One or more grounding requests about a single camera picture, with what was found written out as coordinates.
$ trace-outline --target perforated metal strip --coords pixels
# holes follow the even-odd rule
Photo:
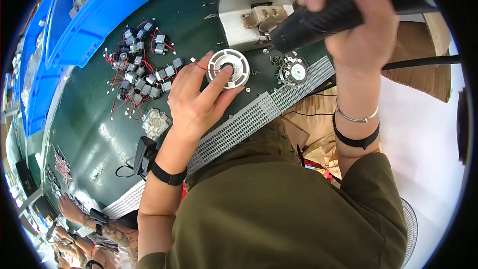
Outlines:
[[[268,92],[261,94],[231,119],[202,138],[188,163],[188,175],[249,137],[335,74],[327,56],[311,65],[308,70],[309,75],[301,88],[282,86],[272,94]],[[137,210],[144,185],[143,180],[139,181],[102,212],[111,219],[116,219]],[[76,233],[88,235],[91,232],[90,229],[82,228]]]

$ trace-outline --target fan grille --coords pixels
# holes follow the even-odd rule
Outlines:
[[[410,204],[402,199],[403,213],[405,214],[405,222],[407,223],[407,252],[403,261],[402,269],[407,265],[408,260],[414,252],[418,237],[417,217]]]

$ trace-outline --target tattoo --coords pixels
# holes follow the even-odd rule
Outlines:
[[[96,230],[95,221],[87,214],[83,216],[83,226]],[[110,220],[102,225],[103,236],[125,248],[132,268],[138,267],[138,230],[124,227]]]

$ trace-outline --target electric screwdriver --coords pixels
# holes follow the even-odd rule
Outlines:
[[[418,14],[437,10],[433,0],[391,0],[397,15]],[[271,43],[286,53],[320,41],[332,34],[363,24],[362,15],[353,0],[326,0],[320,12],[298,7],[271,31]]]

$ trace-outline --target white floor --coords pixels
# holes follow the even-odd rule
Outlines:
[[[457,54],[455,44],[450,55]],[[457,102],[465,85],[461,65],[452,65],[452,94],[443,103],[382,78],[379,113],[383,152],[400,196],[418,221],[417,244],[407,269],[422,268],[453,217],[465,167],[458,161]]]

